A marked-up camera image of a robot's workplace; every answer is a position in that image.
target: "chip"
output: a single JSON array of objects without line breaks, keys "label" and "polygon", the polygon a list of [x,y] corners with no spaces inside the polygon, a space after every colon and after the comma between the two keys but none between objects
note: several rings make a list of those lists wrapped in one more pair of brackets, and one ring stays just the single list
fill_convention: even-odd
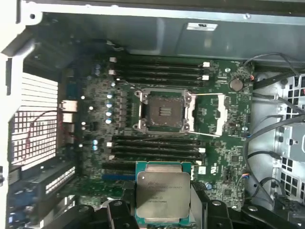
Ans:
[{"label": "chip", "polygon": [[231,156],[231,162],[239,162],[239,156]]},{"label": "chip", "polygon": [[149,126],[181,128],[183,109],[183,97],[150,96],[148,99]]},{"label": "chip", "polygon": [[225,189],[224,190],[224,196],[231,196],[232,195],[232,190],[231,189]]}]

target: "cpu socket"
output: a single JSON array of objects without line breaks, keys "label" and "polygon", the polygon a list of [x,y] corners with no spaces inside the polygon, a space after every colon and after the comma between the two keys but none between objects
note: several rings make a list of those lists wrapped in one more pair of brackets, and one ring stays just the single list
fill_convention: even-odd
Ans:
[{"label": "cpu socket", "polygon": [[189,91],[144,88],[135,95],[140,99],[139,122],[133,125],[135,130],[164,135],[194,131],[196,96]]}]

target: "white label sticker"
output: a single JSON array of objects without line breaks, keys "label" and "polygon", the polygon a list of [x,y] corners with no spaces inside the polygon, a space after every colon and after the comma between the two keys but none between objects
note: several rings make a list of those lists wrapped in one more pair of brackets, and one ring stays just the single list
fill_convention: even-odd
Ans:
[{"label": "white label sticker", "polygon": [[199,166],[198,174],[205,175],[206,174],[206,167],[205,166]]},{"label": "white label sticker", "polygon": [[187,23],[187,30],[202,30],[202,31],[214,31],[217,28],[217,24],[205,24],[205,23]]}]

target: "gray metal panel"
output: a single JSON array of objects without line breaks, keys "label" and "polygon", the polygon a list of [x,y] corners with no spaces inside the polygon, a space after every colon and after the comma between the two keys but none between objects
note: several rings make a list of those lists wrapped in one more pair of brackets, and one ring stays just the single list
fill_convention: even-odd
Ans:
[{"label": "gray metal panel", "polygon": [[[243,19],[234,20],[233,14],[226,14],[223,20],[217,13],[213,20],[211,13],[206,15],[209,19],[198,20],[45,13],[40,24],[28,27],[40,46],[26,65],[53,72],[81,53],[104,52],[106,40],[124,46],[132,54],[241,60],[282,52],[305,61],[305,30],[301,29],[305,19],[287,18],[285,23],[282,17],[277,17],[282,22],[275,22],[270,16],[269,23],[261,23],[258,18],[245,23]],[[218,27],[215,31],[187,30],[189,22],[214,23]],[[276,56],[262,60],[283,61]]]}]

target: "black cable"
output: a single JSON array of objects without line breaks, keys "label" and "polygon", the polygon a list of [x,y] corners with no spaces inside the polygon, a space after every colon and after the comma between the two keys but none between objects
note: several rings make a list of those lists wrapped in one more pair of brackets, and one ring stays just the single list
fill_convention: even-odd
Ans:
[{"label": "black cable", "polygon": [[278,114],[276,114],[276,115],[267,115],[266,117],[262,118],[257,124],[254,125],[253,132],[263,121],[267,120],[268,118],[280,118],[280,121],[283,120],[283,116],[282,115],[278,115]]},{"label": "black cable", "polygon": [[260,54],[260,55],[257,55],[257,56],[254,56],[248,60],[246,60],[243,64],[243,67],[245,67],[249,62],[255,60],[255,59],[258,59],[258,58],[261,58],[261,57],[265,57],[265,56],[280,56],[283,58],[283,60],[288,64],[289,68],[292,70],[292,72],[300,77],[300,73],[294,68],[294,66],[288,61],[287,59],[287,55],[285,54],[282,54],[282,53],[279,53],[279,52],[273,52],[273,53],[266,53],[266,54]]},{"label": "black cable", "polygon": [[278,101],[286,104],[293,111],[296,111],[299,114],[305,114],[305,110],[303,110],[302,108],[300,108],[296,105],[293,105],[291,102],[288,102],[287,100],[283,99],[282,97],[277,97],[274,95],[259,94],[259,93],[253,93],[253,97],[260,98],[260,99],[268,99],[268,100],[278,100]]},{"label": "black cable", "polygon": [[[305,69],[303,68],[303,69],[299,70],[299,73],[302,73],[302,74],[305,73]],[[253,89],[256,90],[256,89],[264,88],[264,87],[267,87],[269,85],[272,85],[276,82],[282,81],[282,80],[287,79],[292,76],[295,76],[295,73],[292,73],[291,71],[281,73],[281,74],[275,75],[273,77],[270,77],[268,79],[255,82],[253,85]]]},{"label": "black cable", "polygon": [[273,157],[274,159],[281,160],[281,156],[279,156],[276,152],[273,152],[273,151],[256,151],[254,153],[249,154],[248,159],[252,158],[253,156],[258,155],[258,154],[268,154],[271,157]]},{"label": "black cable", "polygon": [[258,179],[256,178],[256,176],[253,173],[253,170],[251,169],[249,160],[248,160],[248,147],[249,147],[249,142],[257,137],[259,137],[260,135],[263,135],[271,130],[274,130],[276,128],[279,128],[281,126],[284,125],[289,125],[292,123],[297,123],[297,122],[301,122],[305,119],[305,114],[302,115],[298,115],[297,117],[294,118],[290,118],[290,119],[286,119],[283,120],[281,122],[278,123],[274,123],[272,125],[266,126],[263,129],[257,131],[256,133],[252,134],[251,136],[249,136],[244,143],[244,147],[243,147],[243,157],[244,157],[244,161],[246,163],[247,169],[249,170],[253,180],[255,181],[255,183],[258,185],[258,187],[266,194],[266,196],[268,196],[268,201],[270,203],[273,203],[273,200],[271,199],[271,197],[269,196],[268,192],[266,191],[266,189],[264,189],[264,187],[260,184],[260,182],[258,181]]},{"label": "black cable", "polygon": [[[285,188],[278,179],[275,179],[273,177],[265,177],[264,179],[261,180],[260,183],[261,183],[262,186],[264,186],[264,184],[266,184],[270,180],[274,180],[279,185],[279,187],[281,188],[282,195],[286,196]],[[252,195],[252,197],[256,197],[257,194],[259,193],[259,190],[260,190],[260,188],[257,187],[254,194]]]},{"label": "black cable", "polygon": [[305,114],[305,110],[303,110],[302,108],[293,105],[292,103],[288,102],[287,100],[283,99],[282,97],[278,97],[277,99],[278,101],[286,104],[288,107],[290,107],[293,111],[295,111],[295,113],[299,113],[299,114]]}]

